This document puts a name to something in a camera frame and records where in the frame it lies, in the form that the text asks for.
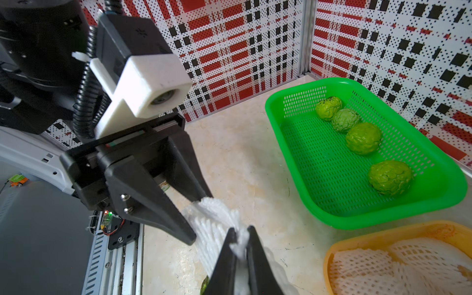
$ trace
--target red and black patterned wall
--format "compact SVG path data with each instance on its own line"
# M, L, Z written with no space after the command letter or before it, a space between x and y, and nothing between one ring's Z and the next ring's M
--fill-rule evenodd
M174 109L187 121L299 75L303 0L124 0L151 18L193 81ZM83 0L95 25L103 0Z
M472 3L318 0L312 72L364 85L472 167Z

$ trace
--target green fruit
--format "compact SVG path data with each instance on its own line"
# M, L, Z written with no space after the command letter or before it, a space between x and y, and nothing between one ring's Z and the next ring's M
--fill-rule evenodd
M331 124L334 130L344 133L359 123L361 117L351 109L342 109L334 114Z
M334 114L343 107L343 102L336 96L328 97L316 104L315 111L320 119L330 121Z
M358 155L365 156L379 148L381 130L372 123L360 123L346 135L346 146Z
M202 287L200 288L200 295L203 295L205 293L206 287L208 287L208 283L210 282L210 279L208 279L208 276L203 280Z
M369 183L384 195L404 193L413 179L413 172L408 165L399 161L383 161L371 166Z

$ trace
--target tabletop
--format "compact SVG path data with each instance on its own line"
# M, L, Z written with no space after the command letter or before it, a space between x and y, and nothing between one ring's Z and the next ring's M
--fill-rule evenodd
M447 219L472 228L470 189L454 207L358 230L332 228L309 213L300 200L264 105L273 93L311 81L310 76L303 76L185 127L213 197L223 200L230 209L239 209L242 221L255 226L264 246L272 251L300 295L327 293L323 260L338 241L429 220ZM467 181L470 187L472 180ZM180 210L190 203L172 188L166 193ZM144 295L198 295L205 277L194 246L145 227Z

